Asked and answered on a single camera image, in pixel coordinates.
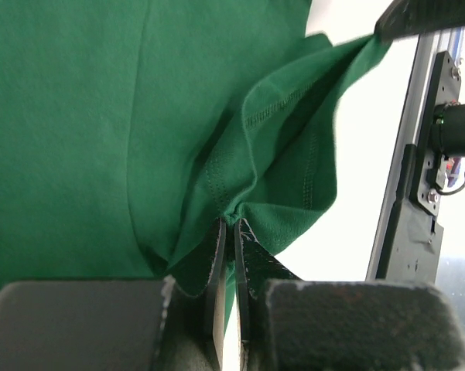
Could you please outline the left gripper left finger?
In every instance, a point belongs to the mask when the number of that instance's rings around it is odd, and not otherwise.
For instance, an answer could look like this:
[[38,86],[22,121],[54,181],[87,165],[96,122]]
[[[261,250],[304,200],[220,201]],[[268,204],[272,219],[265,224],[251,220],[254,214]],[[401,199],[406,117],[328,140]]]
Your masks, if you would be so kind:
[[0,290],[0,370],[219,370],[227,227],[161,280],[21,281]]

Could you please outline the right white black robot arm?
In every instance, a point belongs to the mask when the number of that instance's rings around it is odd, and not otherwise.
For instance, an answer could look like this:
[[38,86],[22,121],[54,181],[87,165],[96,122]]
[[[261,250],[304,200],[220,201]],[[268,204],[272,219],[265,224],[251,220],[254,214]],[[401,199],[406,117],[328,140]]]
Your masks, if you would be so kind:
[[[465,26],[465,1],[393,1],[375,24],[385,42]],[[443,110],[430,130],[429,145],[450,157],[465,157],[465,104]]]

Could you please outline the green t shirt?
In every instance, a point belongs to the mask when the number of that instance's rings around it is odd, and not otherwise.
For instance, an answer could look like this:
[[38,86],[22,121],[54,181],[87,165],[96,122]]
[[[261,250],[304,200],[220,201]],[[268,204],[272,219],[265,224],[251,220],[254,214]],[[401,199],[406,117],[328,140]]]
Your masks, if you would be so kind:
[[388,44],[308,1],[0,1],[0,289],[163,277],[212,222],[277,254],[337,195],[337,102]]

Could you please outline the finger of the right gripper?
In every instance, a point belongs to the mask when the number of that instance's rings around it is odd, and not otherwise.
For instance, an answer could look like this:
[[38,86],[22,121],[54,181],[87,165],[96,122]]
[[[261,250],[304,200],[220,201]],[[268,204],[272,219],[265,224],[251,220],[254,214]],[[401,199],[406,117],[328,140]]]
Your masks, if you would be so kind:
[[465,0],[395,0],[375,23],[383,42],[465,26]]

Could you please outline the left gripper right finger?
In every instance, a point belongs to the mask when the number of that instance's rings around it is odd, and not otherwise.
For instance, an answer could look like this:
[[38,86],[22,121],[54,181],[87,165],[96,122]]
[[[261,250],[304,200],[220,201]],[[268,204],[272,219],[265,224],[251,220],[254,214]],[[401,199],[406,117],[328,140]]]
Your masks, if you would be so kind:
[[234,227],[243,370],[465,370],[465,333],[427,284],[303,281]]

